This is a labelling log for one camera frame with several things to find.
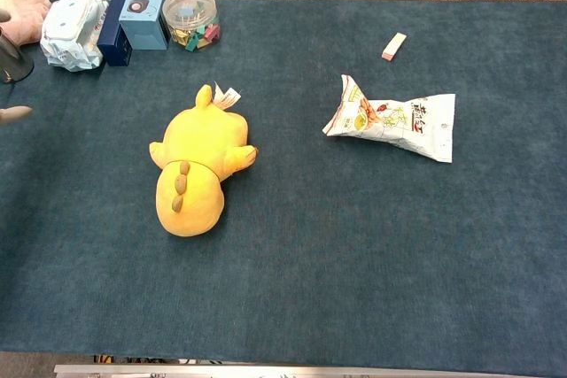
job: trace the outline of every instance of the container lid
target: container lid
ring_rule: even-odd
[[[216,16],[214,0],[166,0],[163,14],[167,24],[181,30],[204,26]]]

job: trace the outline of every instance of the dark blue box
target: dark blue box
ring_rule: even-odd
[[[124,1],[110,1],[106,9],[105,23],[98,36],[97,47],[109,66],[127,66],[132,55],[132,47],[119,22]]]

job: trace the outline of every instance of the pink plush toy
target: pink plush toy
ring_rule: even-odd
[[[39,42],[49,0],[0,0],[0,27],[16,45]]]

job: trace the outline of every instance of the table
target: table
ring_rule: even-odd
[[[567,3],[220,0],[221,42],[0,87],[0,349],[567,375]],[[380,58],[400,31],[396,58]],[[328,138],[455,93],[454,163]],[[148,143],[204,83],[258,161],[207,235],[159,225]]]

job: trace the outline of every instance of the white package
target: white package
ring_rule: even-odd
[[[388,142],[440,162],[453,161],[454,94],[369,101],[351,76],[342,79],[341,103],[324,134]]]
[[[69,71],[97,68],[103,55],[97,47],[108,0],[58,0],[42,26],[40,45],[47,62]]]

